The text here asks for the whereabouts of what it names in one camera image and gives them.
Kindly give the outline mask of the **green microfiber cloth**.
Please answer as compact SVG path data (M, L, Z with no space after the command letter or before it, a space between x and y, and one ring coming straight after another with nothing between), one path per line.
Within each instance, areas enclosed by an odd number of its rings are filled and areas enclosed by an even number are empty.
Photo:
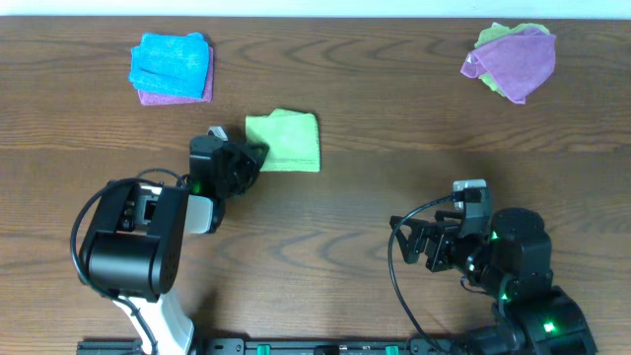
M268 115L247 116L245 137L269 147L262 172L320 172L319 129L313 113L277 108Z

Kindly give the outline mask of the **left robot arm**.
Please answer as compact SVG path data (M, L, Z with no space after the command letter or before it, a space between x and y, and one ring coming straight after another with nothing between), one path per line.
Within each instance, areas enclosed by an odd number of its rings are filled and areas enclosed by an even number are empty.
M79 212L70 254L80 281L121 308L137 340L84 340L80 354L206 354L208 343L173 287L185 234L212 234L227 199L256 181L269 147L223 135L189 142L189 172L175 184L148 172L108 182Z

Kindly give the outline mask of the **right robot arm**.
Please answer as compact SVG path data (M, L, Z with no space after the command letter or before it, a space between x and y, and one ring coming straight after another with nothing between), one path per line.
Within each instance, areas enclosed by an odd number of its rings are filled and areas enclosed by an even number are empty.
M439 211L432 222L393 216L388 245L406 263L427 256L432 272L456 269L463 288L493 299L495 322L442 345L438 354L580 354L597 352L578 304L553 283L552 244L536 212Z

